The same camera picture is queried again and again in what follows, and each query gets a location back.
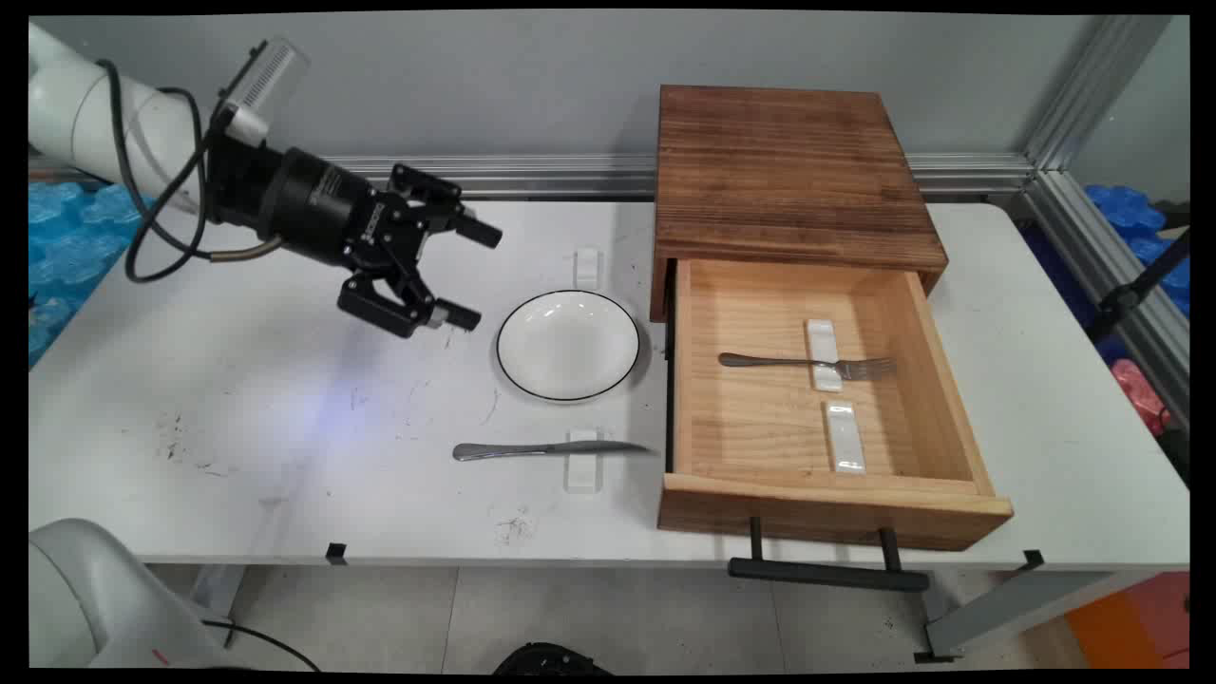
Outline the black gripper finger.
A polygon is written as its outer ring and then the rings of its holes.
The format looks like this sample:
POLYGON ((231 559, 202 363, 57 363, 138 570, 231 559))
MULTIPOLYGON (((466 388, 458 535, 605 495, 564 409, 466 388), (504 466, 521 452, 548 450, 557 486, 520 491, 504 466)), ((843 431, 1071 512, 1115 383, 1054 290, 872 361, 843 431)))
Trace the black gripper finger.
POLYGON ((418 327, 474 331, 482 325, 482 313, 430 291, 411 250, 350 250, 348 268, 338 308, 387 333, 409 340, 418 327))
POLYGON ((396 197, 389 211, 392 224, 426 234, 454 231, 462 239, 495 250, 503 231, 478 220, 462 203, 462 189, 402 163, 392 167, 388 192, 396 197))

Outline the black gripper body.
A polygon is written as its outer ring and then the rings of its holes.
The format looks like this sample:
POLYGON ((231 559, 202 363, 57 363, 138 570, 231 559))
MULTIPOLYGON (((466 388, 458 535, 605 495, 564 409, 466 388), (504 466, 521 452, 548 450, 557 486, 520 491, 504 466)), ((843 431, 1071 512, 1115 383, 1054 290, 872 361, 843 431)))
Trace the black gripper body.
POLYGON ((278 161, 257 213, 257 232, 282 239, 283 247, 326 267, 375 277, 417 273, 417 256, 392 259, 378 230, 392 212, 424 195, 418 170, 396 164, 384 190, 347 168, 289 148, 278 161))

